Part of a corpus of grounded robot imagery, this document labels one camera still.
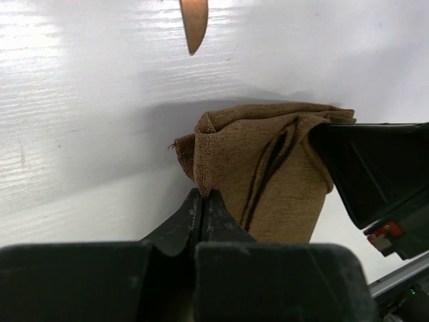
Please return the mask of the brown wooden knife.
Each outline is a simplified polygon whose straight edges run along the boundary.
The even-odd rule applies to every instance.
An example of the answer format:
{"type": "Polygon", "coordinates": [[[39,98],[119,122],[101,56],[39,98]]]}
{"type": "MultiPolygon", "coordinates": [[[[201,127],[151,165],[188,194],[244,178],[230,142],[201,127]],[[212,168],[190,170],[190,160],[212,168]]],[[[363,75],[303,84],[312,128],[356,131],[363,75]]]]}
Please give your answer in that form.
{"type": "Polygon", "coordinates": [[[199,49],[208,23],[207,0],[180,0],[180,9],[189,55],[199,49]]]}

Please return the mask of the brown cloth napkin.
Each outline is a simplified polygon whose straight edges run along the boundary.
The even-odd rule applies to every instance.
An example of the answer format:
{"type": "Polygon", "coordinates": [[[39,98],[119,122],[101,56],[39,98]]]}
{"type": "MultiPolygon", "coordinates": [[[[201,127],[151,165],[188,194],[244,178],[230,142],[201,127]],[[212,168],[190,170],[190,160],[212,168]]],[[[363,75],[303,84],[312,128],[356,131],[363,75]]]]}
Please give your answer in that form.
{"type": "Polygon", "coordinates": [[[354,114],[314,103],[238,105],[204,113],[172,146],[201,195],[219,191],[252,237],[308,243],[334,186],[309,133],[323,123],[352,124],[354,114]]]}

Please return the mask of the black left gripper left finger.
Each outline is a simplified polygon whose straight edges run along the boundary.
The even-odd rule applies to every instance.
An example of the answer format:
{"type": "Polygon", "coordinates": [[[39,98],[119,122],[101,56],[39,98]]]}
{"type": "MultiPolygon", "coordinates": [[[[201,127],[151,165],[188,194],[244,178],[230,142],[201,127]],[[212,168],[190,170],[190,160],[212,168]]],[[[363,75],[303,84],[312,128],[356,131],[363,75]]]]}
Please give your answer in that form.
{"type": "Polygon", "coordinates": [[[138,241],[1,248],[2,321],[191,321],[202,197],[138,241]]]}

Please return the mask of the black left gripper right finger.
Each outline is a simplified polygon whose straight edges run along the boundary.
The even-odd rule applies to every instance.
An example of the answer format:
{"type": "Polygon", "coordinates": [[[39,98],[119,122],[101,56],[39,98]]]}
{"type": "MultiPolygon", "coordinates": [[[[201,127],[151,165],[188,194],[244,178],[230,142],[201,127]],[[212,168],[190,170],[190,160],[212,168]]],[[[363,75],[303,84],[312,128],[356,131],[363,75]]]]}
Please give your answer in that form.
{"type": "Polygon", "coordinates": [[[335,244],[255,241],[221,195],[195,200],[196,321],[374,321],[360,262],[335,244]]]}

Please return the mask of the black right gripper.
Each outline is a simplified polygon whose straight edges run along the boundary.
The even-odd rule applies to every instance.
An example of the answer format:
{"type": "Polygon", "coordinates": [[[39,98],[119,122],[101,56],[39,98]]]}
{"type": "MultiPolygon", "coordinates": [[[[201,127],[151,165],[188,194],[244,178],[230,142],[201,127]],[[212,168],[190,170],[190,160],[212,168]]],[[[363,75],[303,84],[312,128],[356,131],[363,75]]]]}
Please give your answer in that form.
{"type": "Polygon", "coordinates": [[[384,257],[428,251],[428,124],[322,124],[310,145],[347,213],[384,257]]]}

